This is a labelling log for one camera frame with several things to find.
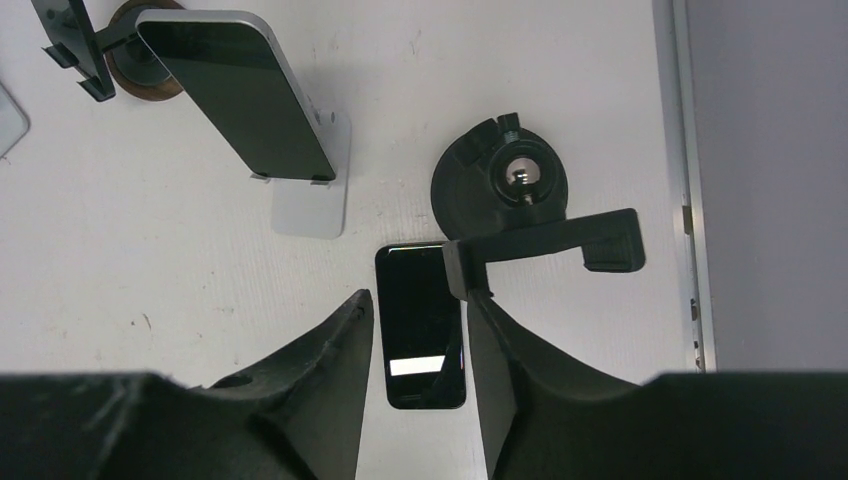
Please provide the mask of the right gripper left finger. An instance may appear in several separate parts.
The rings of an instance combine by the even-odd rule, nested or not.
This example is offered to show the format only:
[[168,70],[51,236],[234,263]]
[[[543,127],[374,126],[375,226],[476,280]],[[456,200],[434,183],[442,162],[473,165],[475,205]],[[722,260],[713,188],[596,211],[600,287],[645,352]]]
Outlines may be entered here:
[[153,372],[5,374],[5,479],[352,479],[371,294],[212,386]]

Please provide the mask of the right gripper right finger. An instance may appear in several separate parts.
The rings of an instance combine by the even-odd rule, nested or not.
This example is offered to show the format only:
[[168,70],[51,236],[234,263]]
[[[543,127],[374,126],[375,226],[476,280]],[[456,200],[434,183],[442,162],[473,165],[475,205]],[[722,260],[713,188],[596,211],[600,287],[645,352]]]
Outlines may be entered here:
[[491,479],[847,475],[843,373],[671,373],[637,385],[556,348],[485,293],[468,311]]

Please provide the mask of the black phone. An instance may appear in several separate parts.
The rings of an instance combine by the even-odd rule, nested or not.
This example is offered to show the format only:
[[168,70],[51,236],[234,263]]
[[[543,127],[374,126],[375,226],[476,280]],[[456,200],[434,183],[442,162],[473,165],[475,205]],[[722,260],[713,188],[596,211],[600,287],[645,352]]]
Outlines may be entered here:
[[136,30],[249,170],[329,182],[318,120],[272,28],[241,10],[149,9]]
[[440,242],[387,245],[375,255],[389,404],[450,410],[467,396],[460,301],[449,289]]

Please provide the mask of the black round-base clamp stand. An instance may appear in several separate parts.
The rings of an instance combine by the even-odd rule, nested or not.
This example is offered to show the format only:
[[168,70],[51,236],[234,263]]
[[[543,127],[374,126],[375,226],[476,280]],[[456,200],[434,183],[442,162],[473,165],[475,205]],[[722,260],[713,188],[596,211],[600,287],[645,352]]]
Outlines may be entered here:
[[524,128],[518,114],[489,118],[442,154],[431,206],[448,241],[442,247],[451,293],[468,301],[489,293],[490,263],[578,248],[585,268],[633,273],[646,254],[632,208],[568,218],[569,186],[553,147]]

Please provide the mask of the silver phone stand right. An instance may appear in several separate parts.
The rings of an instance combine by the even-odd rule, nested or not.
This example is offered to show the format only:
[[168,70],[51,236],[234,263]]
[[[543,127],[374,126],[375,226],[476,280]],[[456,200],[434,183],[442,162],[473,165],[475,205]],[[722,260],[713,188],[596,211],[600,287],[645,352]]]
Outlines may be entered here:
[[349,117],[316,109],[317,134],[325,143],[336,178],[329,182],[251,178],[272,186],[271,228],[281,235],[331,240],[344,229],[350,172],[352,125]]

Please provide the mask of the silver phone stand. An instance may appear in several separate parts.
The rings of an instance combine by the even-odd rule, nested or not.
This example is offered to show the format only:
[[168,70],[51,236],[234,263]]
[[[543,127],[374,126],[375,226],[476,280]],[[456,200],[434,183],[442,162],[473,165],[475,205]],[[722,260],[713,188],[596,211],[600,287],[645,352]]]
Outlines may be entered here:
[[4,84],[1,84],[1,158],[9,152],[29,132],[30,120],[14,96]]
[[316,109],[317,134],[325,143],[336,178],[329,182],[251,178],[272,186],[271,228],[281,235],[331,240],[344,229],[350,172],[352,125],[349,117]]

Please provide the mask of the black stand wooden base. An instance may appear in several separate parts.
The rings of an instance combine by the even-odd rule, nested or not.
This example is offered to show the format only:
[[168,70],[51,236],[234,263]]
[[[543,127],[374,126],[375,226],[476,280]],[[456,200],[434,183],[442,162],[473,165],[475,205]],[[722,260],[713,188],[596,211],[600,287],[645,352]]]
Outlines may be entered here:
[[136,29],[142,12],[180,9],[180,3],[126,1],[100,30],[94,28],[82,0],[33,0],[32,6],[50,40],[44,52],[59,67],[76,70],[83,77],[79,85],[95,101],[112,99],[117,87],[151,102],[169,100],[183,92]]

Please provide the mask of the silver phone stand left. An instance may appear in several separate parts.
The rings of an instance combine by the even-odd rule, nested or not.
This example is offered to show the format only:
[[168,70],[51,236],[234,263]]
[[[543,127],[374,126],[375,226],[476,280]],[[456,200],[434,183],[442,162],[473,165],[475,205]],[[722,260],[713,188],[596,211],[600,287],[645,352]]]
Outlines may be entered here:
[[9,152],[29,132],[30,120],[14,96],[4,84],[1,84],[1,158]]

